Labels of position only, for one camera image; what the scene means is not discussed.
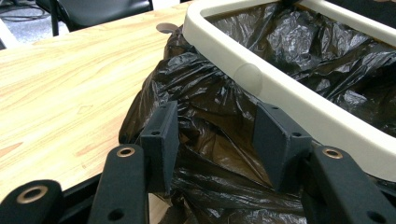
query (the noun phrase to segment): beige plastic rim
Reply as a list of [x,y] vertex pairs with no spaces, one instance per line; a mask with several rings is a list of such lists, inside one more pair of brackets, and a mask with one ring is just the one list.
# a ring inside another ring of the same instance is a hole
[[[245,49],[205,17],[272,0],[196,1],[183,35],[213,64],[265,103],[277,105],[323,145],[347,151],[369,175],[396,182],[396,139],[347,113]],[[396,30],[324,0],[300,4],[396,47]]]

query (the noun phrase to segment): brass ring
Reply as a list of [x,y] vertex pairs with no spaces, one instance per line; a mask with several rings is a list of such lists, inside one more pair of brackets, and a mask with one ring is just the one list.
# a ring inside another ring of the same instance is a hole
[[333,159],[342,159],[343,158],[343,154],[341,154],[341,152],[339,152],[338,150],[332,149],[332,148],[325,148],[322,150],[323,154],[325,154],[326,156],[333,158]]
[[124,147],[117,152],[118,157],[129,157],[132,155],[134,155],[134,148],[132,147]]
[[33,186],[18,195],[17,203],[32,203],[42,198],[49,188],[44,185]]

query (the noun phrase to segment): wooden table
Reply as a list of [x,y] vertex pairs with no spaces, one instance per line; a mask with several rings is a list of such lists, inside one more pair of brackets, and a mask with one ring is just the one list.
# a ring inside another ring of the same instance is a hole
[[[163,58],[189,3],[0,50],[0,201],[53,179],[68,189],[102,172],[142,82]],[[151,223],[165,203],[150,197]]]

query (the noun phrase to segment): bin liner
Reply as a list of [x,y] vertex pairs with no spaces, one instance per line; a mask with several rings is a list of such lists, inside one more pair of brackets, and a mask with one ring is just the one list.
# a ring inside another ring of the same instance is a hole
[[[387,75],[393,49],[296,7],[269,4],[222,16],[209,20],[291,77],[350,112],[369,108],[394,125],[392,113],[380,109],[394,103],[376,94],[387,87],[395,99],[394,79]],[[388,79],[367,87],[376,77]],[[181,29],[136,95],[120,143],[134,143],[154,109],[168,101],[177,101],[180,140],[172,202],[186,204],[186,223],[306,222],[300,195],[273,191],[251,144],[258,99],[190,45]]]

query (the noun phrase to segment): chair leg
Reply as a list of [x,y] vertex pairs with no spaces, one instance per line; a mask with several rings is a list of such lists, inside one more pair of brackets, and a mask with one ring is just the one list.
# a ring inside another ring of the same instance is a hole
[[58,24],[58,1],[49,0],[49,10],[50,10],[50,21],[52,24],[52,35],[59,35],[59,24]]

